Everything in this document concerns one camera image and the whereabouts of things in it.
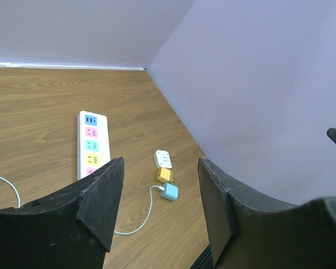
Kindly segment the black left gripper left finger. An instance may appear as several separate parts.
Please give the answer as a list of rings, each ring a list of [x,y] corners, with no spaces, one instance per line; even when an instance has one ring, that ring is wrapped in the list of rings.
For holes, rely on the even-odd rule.
[[[0,209],[0,268],[102,268],[113,241],[124,159],[20,208]]]

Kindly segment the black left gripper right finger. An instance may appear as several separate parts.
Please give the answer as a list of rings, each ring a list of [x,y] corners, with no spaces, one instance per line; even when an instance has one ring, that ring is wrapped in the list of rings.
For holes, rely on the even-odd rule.
[[[336,268],[336,197],[283,202],[207,158],[198,178],[217,268]]]

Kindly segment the teal charger plug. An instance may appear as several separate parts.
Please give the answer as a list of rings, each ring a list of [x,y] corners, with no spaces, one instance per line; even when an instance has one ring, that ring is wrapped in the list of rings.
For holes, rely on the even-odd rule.
[[[164,183],[161,190],[161,197],[174,202],[179,198],[179,188],[171,183]]]

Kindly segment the white power strip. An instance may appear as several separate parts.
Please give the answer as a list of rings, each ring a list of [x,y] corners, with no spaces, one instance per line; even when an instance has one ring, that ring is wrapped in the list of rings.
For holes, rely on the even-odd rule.
[[[110,160],[107,117],[80,111],[77,116],[77,179],[92,174]]]

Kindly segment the yellow usb charger plug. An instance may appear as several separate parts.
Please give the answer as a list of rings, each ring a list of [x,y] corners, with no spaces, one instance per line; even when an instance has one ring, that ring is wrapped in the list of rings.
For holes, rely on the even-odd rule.
[[[159,168],[156,179],[163,184],[173,183],[175,180],[173,171],[168,168]]]

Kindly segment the white square charger plug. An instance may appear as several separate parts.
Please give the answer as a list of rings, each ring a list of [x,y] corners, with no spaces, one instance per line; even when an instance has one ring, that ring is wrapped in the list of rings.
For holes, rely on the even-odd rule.
[[[156,150],[153,154],[156,168],[166,168],[172,169],[172,163],[175,160],[174,157],[170,156],[168,151]]]

